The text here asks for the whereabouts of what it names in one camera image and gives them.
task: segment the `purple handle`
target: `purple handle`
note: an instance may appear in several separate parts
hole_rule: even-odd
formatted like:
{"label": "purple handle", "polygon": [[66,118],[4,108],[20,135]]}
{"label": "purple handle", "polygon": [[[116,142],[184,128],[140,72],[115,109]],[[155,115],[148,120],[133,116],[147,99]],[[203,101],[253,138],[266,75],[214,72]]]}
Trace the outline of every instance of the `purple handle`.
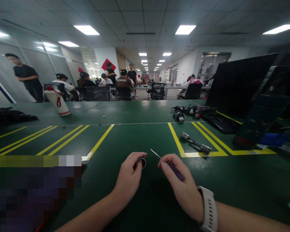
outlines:
{"label": "purple handle", "polygon": [[171,161],[169,161],[169,162],[167,162],[167,164],[170,166],[170,168],[173,170],[173,172],[175,173],[175,175],[177,176],[177,178],[180,180],[180,181],[184,181],[184,176],[183,176],[183,174],[181,174],[180,173],[180,171],[178,171],[177,169],[176,169],[176,167],[175,167],[175,165],[171,162]]}

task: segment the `wristwatch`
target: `wristwatch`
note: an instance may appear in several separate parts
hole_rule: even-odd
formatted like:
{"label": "wristwatch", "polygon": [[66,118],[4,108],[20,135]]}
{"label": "wristwatch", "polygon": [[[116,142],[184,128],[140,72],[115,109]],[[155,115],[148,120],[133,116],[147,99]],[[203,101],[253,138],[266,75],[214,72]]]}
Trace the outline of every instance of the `wristwatch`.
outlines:
{"label": "wristwatch", "polygon": [[212,191],[203,188],[202,186],[197,186],[199,192],[203,198],[204,204],[204,219],[203,223],[199,223],[201,230],[206,232],[217,232],[218,230],[218,217],[216,202],[214,199],[214,194]]}

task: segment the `computer monitor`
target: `computer monitor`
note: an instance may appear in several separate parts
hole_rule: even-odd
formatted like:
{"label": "computer monitor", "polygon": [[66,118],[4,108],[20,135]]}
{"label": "computer monitor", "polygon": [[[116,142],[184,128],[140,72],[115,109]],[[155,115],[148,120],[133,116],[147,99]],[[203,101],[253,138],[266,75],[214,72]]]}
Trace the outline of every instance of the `computer monitor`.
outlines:
{"label": "computer monitor", "polygon": [[206,104],[243,117],[279,53],[219,64]]}

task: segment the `yellow line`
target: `yellow line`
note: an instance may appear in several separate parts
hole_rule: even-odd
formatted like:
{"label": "yellow line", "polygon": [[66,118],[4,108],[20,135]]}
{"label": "yellow line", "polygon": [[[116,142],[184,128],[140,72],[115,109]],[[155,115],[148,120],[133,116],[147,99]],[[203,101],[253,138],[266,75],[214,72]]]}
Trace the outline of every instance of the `yellow line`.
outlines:
{"label": "yellow line", "polygon": [[36,155],[42,155],[43,153],[45,153],[46,151],[48,151],[50,148],[52,148],[53,146],[55,146],[56,144],[60,143],[62,140],[64,140],[65,138],[67,138],[69,135],[73,134],[75,131],[77,131],[79,128],[81,128],[83,125],[80,125],[79,127],[75,128],[74,130],[72,130],[70,133],[68,133],[67,135],[63,136],[61,139],[58,139],[56,142],[54,142],[52,145],[48,146],[47,148],[45,148],[44,150],[40,151],[39,153],[37,153]]}
{"label": "yellow line", "polygon": [[2,138],[2,137],[4,137],[4,136],[7,136],[7,135],[9,135],[9,134],[12,134],[12,133],[14,133],[14,132],[20,131],[20,130],[25,129],[25,128],[27,128],[27,127],[22,127],[22,128],[17,129],[17,130],[14,130],[14,131],[12,131],[12,132],[9,132],[9,133],[7,133],[7,134],[1,135],[0,138]]}
{"label": "yellow line", "polygon": [[241,125],[243,124],[242,122],[236,121],[235,119],[228,117],[227,115],[224,115],[224,114],[222,114],[222,113],[220,113],[220,112],[218,112],[218,111],[216,111],[216,112],[217,112],[218,114],[221,114],[222,116],[225,116],[225,117],[228,118],[228,119],[231,119],[231,120],[233,120],[233,121],[235,121],[235,122],[241,124]]}
{"label": "yellow line", "polygon": [[176,133],[175,133],[175,131],[174,131],[174,129],[173,129],[171,123],[168,122],[168,125],[169,125],[169,128],[170,128],[170,130],[171,130],[171,133],[172,133],[172,135],[173,135],[173,138],[174,138],[174,140],[175,140],[175,143],[176,143],[176,145],[177,145],[177,148],[178,148],[178,150],[179,150],[179,153],[180,153],[180,155],[183,157],[183,155],[185,154],[184,149],[183,149],[182,145],[180,144],[180,141],[178,140],[178,137],[177,137],[177,135],[176,135]]}
{"label": "yellow line", "polygon": [[218,146],[217,143],[215,143],[200,127],[197,126],[197,124],[195,124],[195,122],[192,122],[192,124],[202,133],[202,135],[217,149],[218,153],[215,154],[215,156],[228,156],[224,150],[221,149],[220,146]]}
{"label": "yellow line", "polygon": [[53,150],[48,155],[55,154],[57,151],[59,151],[61,148],[63,148],[65,145],[67,145],[72,139],[74,139],[76,136],[78,136],[80,133],[82,133],[84,130],[86,130],[89,126],[90,125],[87,125],[84,128],[82,128],[79,132],[77,132],[75,135],[73,135],[71,138],[69,138],[66,142],[64,142],[63,144],[61,144],[59,147],[57,147],[55,150]]}
{"label": "yellow line", "polygon": [[224,149],[230,152],[231,155],[253,155],[253,154],[276,154],[276,152],[266,148],[264,150],[237,150],[233,151],[229,148],[223,141],[221,141],[217,136],[215,136],[209,129],[207,129],[202,123],[197,122],[211,137],[213,137]]}
{"label": "yellow line", "polygon": [[41,135],[46,134],[47,132],[49,132],[49,131],[55,129],[56,127],[58,127],[58,126],[54,126],[54,127],[50,128],[50,129],[48,129],[48,130],[46,130],[46,131],[44,131],[44,132],[42,132],[42,133],[40,133],[40,134],[38,134],[38,135],[32,137],[31,139],[28,139],[28,140],[26,140],[25,142],[22,142],[21,144],[18,144],[17,146],[15,146],[15,147],[13,147],[13,148],[11,148],[11,149],[9,149],[9,150],[7,150],[7,151],[1,153],[0,155],[5,155],[5,154],[9,153],[10,151],[13,151],[13,150],[15,150],[16,148],[18,148],[18,147],[20,147],[20,146],[22,146],[22,145],[24,145],[24,144],[26,144],[26,143],[29,143],[30,141],[32,141],[32,140],[34,140],[34,139],[40,137]]}
{"label": "yellow line", "polygon": [[103,142],[103,140],[105,139],[105,137],[107,136],[107,134],[111,131],[111,129],[113,128],[114,124],[112,124],[107,131],[104,133],[104,135],[99,139],[99,141],[96,143],[96,145],[93,147],[93,149],[88,153],[87,156],[82,156],[82,161],[84,160],[90,160],[92,155],[96,152],[96,150],[98,149],[98,147],[100,146],[100,144]]}
{"label": "yellow line", "polygon": [[26,139],[28,139],[28,138],[30,138],[30,137],[32,137],[32,136],[35,136],[36,134],[38,134],[38,133],[40,133],[40,132],[42,132],[42,131],[44,131],[44,130],[47,130],[47,129],[50,128],[50,127],[52,127],[52,126],[46,127],[46,128],[44,128],[44,129],[42,129],[42,130],[39,130],[38,132],[36,132],[36,133],[34,133],[34,134],[32,134],[32,135],[29,135],[29,136],[27,136],[27,137],[25,137],[25,138],[23,138],[23,139],[21,139],[21,140],[18,140],[18,141],[16,141],[15,143],[12,143],[12,144],[10,144],[10,145],[4,147],[4,148],[1,148],[1,149],[0,149],[0,152],[2,152],[3,150],[5,150],[5,149],[7,149],[7,148],[9,148],[9,147],[11,147],[11,146],[14,146],[15,144],[18,144],[18,143],[20,143],[20,142],[22,142],[22,141],[24,141],[24,140],[26,140]]}

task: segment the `red logo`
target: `red logo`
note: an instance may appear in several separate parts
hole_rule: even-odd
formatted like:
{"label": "red logo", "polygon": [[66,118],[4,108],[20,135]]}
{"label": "red logo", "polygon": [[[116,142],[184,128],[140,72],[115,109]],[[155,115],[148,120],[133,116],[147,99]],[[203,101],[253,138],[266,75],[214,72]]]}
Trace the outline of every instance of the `red logo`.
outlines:
{"label": "red logo", "polygon": [[116,69],[116,66],[111,62],[111,61],[109,61],[108,59],[106,59],[105,61],[104,61],[104,63],[103,63],[103,65],[102,65],[102,69],[103,70],[106,70],[107,69],[107,66],[106,66],[106,63],[108,63],[108,62],[110,62],[111,64],[112,64],[112,66],[113,66],[113,70],[115,70]]}

